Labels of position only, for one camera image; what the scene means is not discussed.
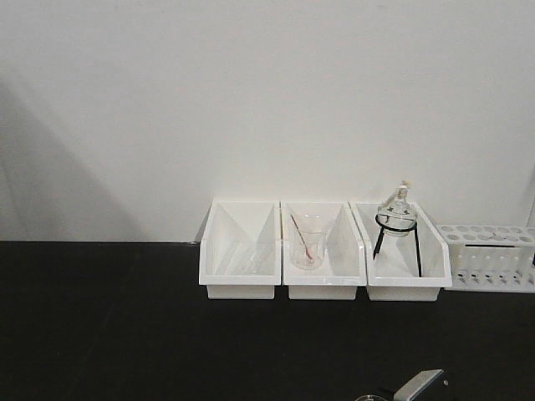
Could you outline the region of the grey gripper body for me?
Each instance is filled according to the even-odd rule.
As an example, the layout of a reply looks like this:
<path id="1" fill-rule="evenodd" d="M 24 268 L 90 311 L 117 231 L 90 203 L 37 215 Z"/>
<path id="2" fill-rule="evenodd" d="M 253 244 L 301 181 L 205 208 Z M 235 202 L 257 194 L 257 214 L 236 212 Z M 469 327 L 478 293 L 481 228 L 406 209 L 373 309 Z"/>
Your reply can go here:
<path id="1" fill-rule="evenodd" d="M 443 369 L 432 369 L 420 371 L 401 388 L 399 388 L 393 397 L 394 401 L 416 400 L 430 385 L 440 378 L 445 371 Z"/>

